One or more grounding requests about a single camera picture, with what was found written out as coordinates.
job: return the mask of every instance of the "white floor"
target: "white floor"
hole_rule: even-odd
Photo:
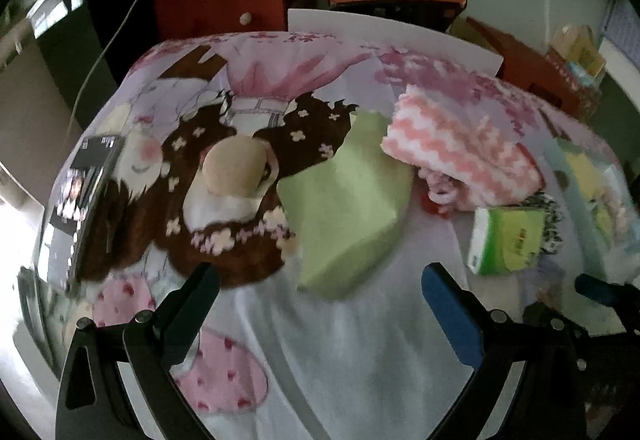
[[[28,200],[21,211],[0,206],[0,378],[33,430],[43,439],[55,436],[55,409],[42,396],[14,346],[13,334],[20,321],[16,276],[28,266],[42,207]]]

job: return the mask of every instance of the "metal screw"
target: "metal screw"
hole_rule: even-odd
[[[502,310],[491,310],[491,319],[494,323],[505,323],[507,322],[508,316]]]
[[[153,316],[154,316],[154,313],[151,310],[141,310],[136,314],[136,322],[146,323],[150,321]]]
[[[553,319],[551,319],[551,327],[554,330],[564,330],[564,323],[558,319],[557,317],[554,317]]]
[[[78,319],[78,321],[76,321],[76,328],[78,330],[86,330],[89,326],[92,326],[94,324],[93,321],[91,321],[91,319],[89,319],[88,317],[81,317]]]

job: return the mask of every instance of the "smartphone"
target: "smartphone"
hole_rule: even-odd
[[[56,290],[75,292],[79,286],[76,273],[82,262],[84,239],[124,140],[119,134],[84,138],[65,172],[38,256],[39,276]]]

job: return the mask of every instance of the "light green fabric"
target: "light green fabric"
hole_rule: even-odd
[[[388,124],[358,112],[333,158],[278,182],[302,246],[300,288],[342,298],[396,242],[414,173],[380,149]]]

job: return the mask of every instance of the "pink and white striped towel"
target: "pink and white striped towel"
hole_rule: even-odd
[[[420,167],[439,213],[515,204],[543,185],[528,150],[509,142],[489,116],[465,126],[418,86],[400,95],[381,146]]]

